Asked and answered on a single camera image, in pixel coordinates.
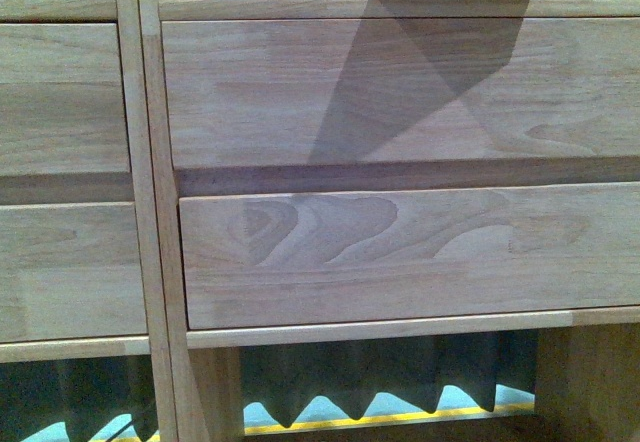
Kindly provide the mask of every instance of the shelf edge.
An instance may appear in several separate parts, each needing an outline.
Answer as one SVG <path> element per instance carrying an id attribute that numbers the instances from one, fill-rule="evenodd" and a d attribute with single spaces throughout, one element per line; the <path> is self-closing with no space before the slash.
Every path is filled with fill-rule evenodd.
<path id="1" fill-rule="evenodd" d="M 0 0 L 0 22 L 115 22 L 116 0 Z"/>
<path id="2" fill-rule="evenodd" d="M 47 340 L 0 344 L 0 363 L 86 359 L 150 353 L 149 337 Z"/>
<path id="3" fill-rule="evenodd" d="M 206 349 L 628 323 L 640 323 L 640 306 L 198 330 L 187 341 Z"/>
<path id="4" fill-rule="evenodd" d="M 161 21 L 640 17 L 640 0 L 163 0 Z"/>

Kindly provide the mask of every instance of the wooden cabinet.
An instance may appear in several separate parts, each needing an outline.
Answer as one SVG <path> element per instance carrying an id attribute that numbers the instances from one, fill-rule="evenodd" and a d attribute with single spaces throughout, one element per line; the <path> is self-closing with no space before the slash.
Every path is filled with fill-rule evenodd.
<path id="1" fill-rule="evenodd" d="M 289 438 L 637 431 L 597 406 L 639 383 L 639 0 L 141 1 L 181 437 L 239 438 L 237 346 L 530 328 L 538 417 Z"/>
<path id="2" fill-rule="evenodd" d="M 77 430 L 97 430 L 118 413 L 92 405 L 113 383 L 139 392 L 126 403 L 146 410 L 145 421 L 156 420 L 147 407 L 153 385 L 166 393 L 157 413 L 172 439 L 139 31 L 137 0 L 0 0 L 0 362 L 15 363 L 3 366 L 14 374 L 3 379 L 7 437 L 64 422 L 62 392 L 75 401 L 65 406 L 75 427 L 67 428 L 78 437 Z M 150 341 L 155 381 L 144 358 L 115 363 L 127 367 L 129 381 L 118 379 L 119 369 L 108 384 L 104 374 L 73 369 L 115 360 L 76 359 L 149 355 Z M 31 377 L 45 365 L 63 369 L 60 387 L 50 375 L 54 395 L 33 401 L 30 412 L 28 397 L 16 394 L 37 381 L 21 384 L 15 374 Z M 91 384 L 102 385 L 82 392 Z M 141 433 L 152 435 L 151 424 Z"/>
<path id="3" fill-rule="evenodd" d="M 239 346 L 540 329 L 538 416 L 352 438 L 629 442 L 638 17 L 0 0 L 0 360 L 150 353 L 163 441 L 231 441 Z"/>

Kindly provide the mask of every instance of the cabinet compartment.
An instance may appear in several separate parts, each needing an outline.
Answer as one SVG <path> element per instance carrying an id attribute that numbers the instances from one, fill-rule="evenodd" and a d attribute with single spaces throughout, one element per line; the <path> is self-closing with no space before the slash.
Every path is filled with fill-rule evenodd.
<path id="1" fill-rule="evenodd" d="M 640 304 L 640 184 L 180 201 L 192 329 Z"/>
<path id="2" fill-rule="evenodd" d="M 132 203 L 0 207 L 0 342 L 146 333 Z"/>
<path id="3" fill-rule="evenodd" d="M 0 24 L 0 176 L 127 173 L 114 24 Z"/>
<path id="4" fill-rule="evenodd" d="M 640 155 L 638 19 L 165 22 L 163 35 L 177 170 Z"/>

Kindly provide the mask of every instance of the wooden shelf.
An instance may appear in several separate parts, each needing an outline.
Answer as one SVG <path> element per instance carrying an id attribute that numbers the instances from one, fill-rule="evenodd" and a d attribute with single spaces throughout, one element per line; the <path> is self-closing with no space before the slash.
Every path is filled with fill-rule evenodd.
<path id="1" fill-rule="evenodd" d="M 640 323 L 640 307 L 190 331 L 189 349 Z"/>
<path id="2" fill-rule="evenodd" d="M 640 0 L 164 0 L 160 20 L 638 17 Z"/>
<path id="3" fill-rule="evenodd" d="M 113 22 L 116 0 L 0 0 L 0 22 Z"/>
<path id="4" fill-rule="evenodd" d="M 551 430 L 535 416 L 456 420 L 428 424 L 368 427 L 245 437 L 246 442 L 550 442 Z"/>
<path id="5" fill-rule="evenodd" d="M 149 337 L 48 340 L 0 344 L 0 363 L 149 354 Z"/>

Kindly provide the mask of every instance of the wooden frame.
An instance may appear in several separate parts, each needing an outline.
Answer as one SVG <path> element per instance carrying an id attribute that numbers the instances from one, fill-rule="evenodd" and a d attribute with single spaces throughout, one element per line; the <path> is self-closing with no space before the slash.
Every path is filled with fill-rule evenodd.
<path id="1" fill-rule="evenodd" d="M 360 168 L 354 171 L 349 167 L 325 167 L 303 174 L 304 180 L 296 179 L 300 174 L 287 175 L 286 170 L 256 168 L 253 172 L 241 168 L 234 172 L 239 177 L 228 177 L 222 186 L 213 186 L 209 175 L 220 173 L 219 168 L 175 170 L 168 123 L 163 22 L 461 17 L 637 18 L 640 0 L 0 0 L 1 24 L 117 24 L 129 160 L 110 168 L 97 181 L 90 170 L 69 173 L 71 169 L 67 168 L 56 174 L 5 174 L 0 177 L 0 203 L 135 204 L 148 327 L 148 334 L 1 344 L 0 361 L 150 353 L 163 441 L 226 442 L 240 440 L 243 434 L 239 346 L 540 328 L 537 411 L 541 417 L 506 423 L 444 424 L 428 429 L 372 429 L 350 435 L 439 440 L 446 433 L 468 440 L 473 433 L 487 440 L 511 441 L 519 440 L 518 433 L 532 437 L 535 432 L 543 440 L 555 435 L 579 442 L 629 442 L 640 427 L 638 415 L 626 409 L 638 403 L 638 391 L 634 390 L 640 383 L 634 370 L 634 362 L 640 359 L 637 306 L 203 331 L 189 330 L 187 325 L 180 197 L 251 194 L 258 186 L 269 193 L 488 187 L 516 185 L 523 178 L 523 185 L 640 180 L 635 152 L 624 157 L 612 153 L 593 163 L 542 159 L 538 167 L 548 169 L 543 175 L 517 164 L 498 167 L 490 162 L 484 177 L 470 177 L 468 167 L 445 161 L 442 166 L 428 167 L 431 172 L 425 172 L 425 166 L 420 164 L 403 166 L 402 172 L 389 171 L 382 165 L 365 172 L 358 172 Z M 589 370 L 592 365 L 605 367 L 604 361 L 609 365 L 600 375 Z M 577 404 L 579 398 L 590 400 L 591 405 Z M 597 406 L 606 404 L 619 411 L 605 415 L 596 411 Z M 544 432 L 549 426 L 550 432 Z M 282 440 L 315 440 L 314 437 L 318 436 L 291 435 Z M 331 434 L 330 438 L 348 439 L 349 434 Z"/>
<path id="2" fill-rule="evenodd" d="M 140 251 L 138 277 L 141 273 L 141 289 L 144 292 L 145 306 L 140 305 L 135 313 L 132 313 L 141 319 L 142 329 L 129 324 L 123 330 L 124 334 L 118 337 L 100 336 L 91 339 L 72 338 L 5 343 L 0 345 L 0 361 L 18 362 L 151 354 L 155 392 L 158 394 L 156 406 L 160 430 L 163 440 L 177 441 L 175 402 L 157 240 L 138 0 L 0 0 L 0 26 L 7 27 L 5 25 L 7 23 L 19 24 L 16 27 L 24 32 L 37 32 L 40 29 L 40 24 L 56 24 L 55 26 L 49 25 L 49 27 L 62 27 L 58 37 L 61 40 L 64 40 L 65 37 L 63 24 L 70 24 L 68 27 L 77 32 L 74 36 L 76 39 L 86 38 L 89 42 L 92 30 L 98 32 L 108 30 L 112 35 L 113 51 L 109 53 L 98 51 L 97 57 L 93 58 L 95 59 L 94 63 L 97 64 L 95 67 L 90 64 L 82 64 L 81 58 L 76 58 L 73 63 L 69 64 L 69 67 L 74 67 L 74 64 L 79 68 L 87 67 L 85 78 L 95 78 L 99 77 L 101 70 L 104 71 L 106 67 L 102 63 L 102 58 L 106 57 L 105 54 L 113 57 L 113 63 L 108 69 L 109 71 L 113 69 L 111 72 L 114 77 L 117 76 L 114 93 L 118 99 L 111 104 L 113 109 L 107 109 L 107 111 L 119 107 L 120 121 L 123 122 L 122 138 L 114 142 L 118 150 L 122 150 L 122 157 L 118 159 L 118 165 L 109 167 L 102 163 L 93 164 L 91 162 L 93 166 L 60 166 L 55 171 L 41 170 L 38 172 L 30 169 L 28 171 L 14 171 L 15 173 L 10 174 L 3 173 L 4 176 L 0 177 L 0 187 L 2 187 L 3 193 L 0 203 L 3 205 L 41 204 L 40 207 L 43 211 L 50 208 L 51 204 L 81 205 L 108 202 L 109 204 L 104 205 L 126 206 L 127 209 L 130 209 L 130 222 L 134 227 L 134 230 L 127 237 L 131 239 L 129 242 L 133 244 L 132 246 L 137 245 L 137 249 Z M 46 32 L 54 29 L 43 27 L 43 30 Z M 39 70 L 36 64 L 32 71 L 32 76 L 35 75 L 36 80 Z M 50 71 L 50 73 L 51 77 L 55 78 L 54 71 Z M 124 126 L 125 111 L 126 129 Z M 94 110 L 95 115 L 100 115 L 103 112 L 103 109 Z M 15 113 L 20 115 L 17 105 Z M 66 137 L 64 132 L 61 132 L 60 137 L 64 141 L 64 137 Z M 82 256 L 82 252 L 77 254 L 77 257 Z"/>

